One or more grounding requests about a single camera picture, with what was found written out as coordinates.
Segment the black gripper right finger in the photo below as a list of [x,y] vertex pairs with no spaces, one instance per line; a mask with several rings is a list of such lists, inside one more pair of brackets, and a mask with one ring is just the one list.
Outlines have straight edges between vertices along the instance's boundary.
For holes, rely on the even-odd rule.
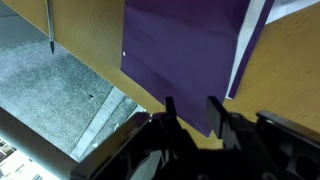
[[206,120],[218,138],[222,137],[223,126],[228,117],[227,110],[215,96],[209,96],[206,105]]

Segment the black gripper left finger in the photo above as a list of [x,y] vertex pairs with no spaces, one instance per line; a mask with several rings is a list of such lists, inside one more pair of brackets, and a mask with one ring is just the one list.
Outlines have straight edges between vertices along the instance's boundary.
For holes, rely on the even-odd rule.
[[165,118],[172,122],[177,122],[176,108],[175,108],[174,99],[172,97],[165,98],[165,109],[166,109]]

